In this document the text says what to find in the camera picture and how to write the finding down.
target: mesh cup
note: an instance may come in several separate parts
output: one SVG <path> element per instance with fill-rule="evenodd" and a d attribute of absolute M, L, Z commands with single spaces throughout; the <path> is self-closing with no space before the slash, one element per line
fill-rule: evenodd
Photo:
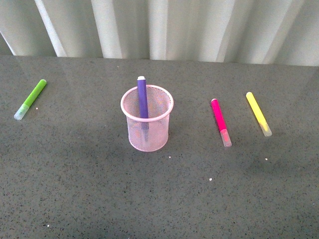
<path fill-rule="evenodd" d="M 169 113 L 174 101 L 171 94 L 159 87 L 146 85 L 149 118 L 140 118 L 138 88 L 128 90 L 121 99 L 121 108 L 126 115 L 129 141 L 144 152 L 162 148 L 168 140 Z"/>

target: green marker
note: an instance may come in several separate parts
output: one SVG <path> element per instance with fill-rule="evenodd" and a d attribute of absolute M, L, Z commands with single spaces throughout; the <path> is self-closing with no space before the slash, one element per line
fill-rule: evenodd
<path fill-rule="evenodd" d="M 40 80 L 39 83 L 36 85 L 36 87 L 33 89 L 31 94 L 26 98 L 26 100 L 23 102 L 20 109 L 15 113 L 14 118 L 16 120 L 21 120 L 25 113 L 28 111 L 28 109 L 31 107 L 35 99 L 38 97 L 38 95 L 41 93 L 43 88 L 46 85 L 46 80 Z"/>

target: yellow marker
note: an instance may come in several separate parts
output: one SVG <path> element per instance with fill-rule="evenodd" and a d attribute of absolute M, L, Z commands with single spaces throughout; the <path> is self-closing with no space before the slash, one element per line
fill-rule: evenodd
<path fill-rule="evenodd" d="M 270 128 L 269 128 L 269 126 L 268 126 L 268 124 L 266 122 L 266 119 L 265 119 L 263 113 L 261 112 L 261 110 L 260 110 L 260 108 L 259 108 L 259 106 L 258 106 L 258 104 L 257 104 L 257 102 L 255 100 L 255 97 L 254 97 L 253 93 L 248 92 L 246 94 L 246 98 L 247 98 L 247 100 L 248 100 L 248 102 L 250 104 L 250 107 L 253 109 L 253 112 L 254 112 L 254 114 L 256 116 L 256 119 L 257 119 L 257 121 L 258 121 L 258 123 L 259 123 L 259 125 L 260 125 L 260 127 L 261 127 L 261 129 L 262 129 L 262 131 L 264 133 L 264 135 L 266 137 L 271 136 L 273 133 L 271 132 L 271 130 L 270 130 Z"/>

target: curtain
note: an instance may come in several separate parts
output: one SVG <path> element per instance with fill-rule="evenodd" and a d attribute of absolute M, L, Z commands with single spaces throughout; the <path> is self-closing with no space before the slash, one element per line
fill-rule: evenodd
<path fill-rule="evenodd" d="M 0 0 L 0 54 L 319 65 L 319 0 Z"/>

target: table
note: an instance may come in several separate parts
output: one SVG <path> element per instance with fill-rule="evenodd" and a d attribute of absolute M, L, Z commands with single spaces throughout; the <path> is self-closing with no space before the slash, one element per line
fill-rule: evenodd
<path fill-rule="evenodd" d="M 140 75 L 174 98 L 156 152 L 130 145 L 120 108 Z M 318 67 L 0 56 L 0 86 L 0 238 L 319 235 Z"/>

